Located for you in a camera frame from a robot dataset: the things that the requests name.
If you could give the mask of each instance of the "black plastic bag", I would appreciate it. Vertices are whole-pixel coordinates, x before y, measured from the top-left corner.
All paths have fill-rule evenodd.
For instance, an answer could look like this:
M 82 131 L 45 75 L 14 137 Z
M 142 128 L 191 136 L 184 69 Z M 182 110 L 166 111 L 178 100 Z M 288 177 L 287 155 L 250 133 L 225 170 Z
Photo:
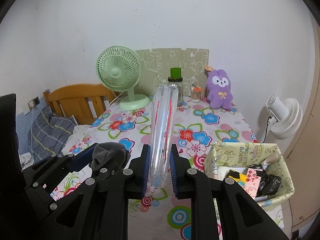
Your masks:
M 252 164 L 249 168 L 263 170 L 260 164 Z M 267 175 L 265 170 L 260 171 L 259 173 L 260 174 L 257 172 L 257 175 L 261 175 L 261 180 L 257 191 L 257 197 L 276 194 L 281 184 L 281 178 L 273 174 Z

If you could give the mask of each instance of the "wooden cabinet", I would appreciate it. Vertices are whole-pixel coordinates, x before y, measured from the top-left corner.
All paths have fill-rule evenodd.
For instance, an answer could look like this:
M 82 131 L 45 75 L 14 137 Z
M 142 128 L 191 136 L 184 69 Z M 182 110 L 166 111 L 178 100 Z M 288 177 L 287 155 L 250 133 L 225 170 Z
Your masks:
M 312 16 L 311 22 L 316 49 L 311 94 L 301 126 L 284 154 L 295 187 L 289 199 L 293 231 L 310 222 L 320 210 L 320 27 Z
M 296 227 L 320 208 L 320 114 L 309 118 L 286 163 L 295 187 L 289 202 Z

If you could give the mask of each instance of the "floral tablecloth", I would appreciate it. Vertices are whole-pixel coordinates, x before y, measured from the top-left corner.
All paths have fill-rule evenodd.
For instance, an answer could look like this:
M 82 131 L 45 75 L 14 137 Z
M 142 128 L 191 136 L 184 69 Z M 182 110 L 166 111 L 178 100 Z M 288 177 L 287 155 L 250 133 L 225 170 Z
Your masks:
M 235 105 L 231 110 L 212 110 L 207 98 L 201 98 L 198 103 L 187 97 L 184 100 L 183 106 L 177 107 L 172 143 L 177 145 L 180 156 L 188 158 L 192 167 L 204 171 L 204 160 L 214 141 L 257 142 Z M 125 145 L 131 152 L 131 159 L 139 157 L 143 144 L 150 144 L 151 110 L 150 103 L 137 111 L 124 111 L 115 102 L 69 153 L 78 154 L 95 142 L 114 141 Z M 69 194 L 90 176 L 88 166 L 80 172 L 70 173 L 51 196 L 57 200 Z M 142 200 L 130 200 L 128 212 L 128 239 L 187 240 L 191 237 L 191 202 L 174 197 L 170 175 L 164 188 L 148 186 Z M 281 208 L 269 215 L 283 227 Z

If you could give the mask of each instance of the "bed headboard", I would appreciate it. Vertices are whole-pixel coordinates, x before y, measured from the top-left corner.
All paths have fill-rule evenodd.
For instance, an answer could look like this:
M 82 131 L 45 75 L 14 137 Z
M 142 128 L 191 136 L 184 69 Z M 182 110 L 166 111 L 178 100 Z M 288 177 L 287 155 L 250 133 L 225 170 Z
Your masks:
M 104 85 L 77 84 L 59 88 L 52 93 L 43 93 L 45 101 L 52 111 L 60 116 L 75 116 L 79 124 L 92 124 L 95 118 L 92 115 L 88 99 L 90 98 L 94 110 L 99 117 L 106 110 L 103 98 L 106 96 L 111 102 L 115 95 Z

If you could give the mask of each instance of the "fan base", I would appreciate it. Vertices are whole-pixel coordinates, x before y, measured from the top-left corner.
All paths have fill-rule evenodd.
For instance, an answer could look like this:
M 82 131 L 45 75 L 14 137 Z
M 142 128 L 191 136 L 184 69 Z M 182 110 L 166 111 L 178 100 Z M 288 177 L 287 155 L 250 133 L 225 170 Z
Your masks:
M 125 97 L 120 101 L 119 107 L 123 110 L 137 110 L 150 103 L 150 99 L 145 95 L 135 94 L 134 99 L 134 101 L 129 101 L 129 97 Z

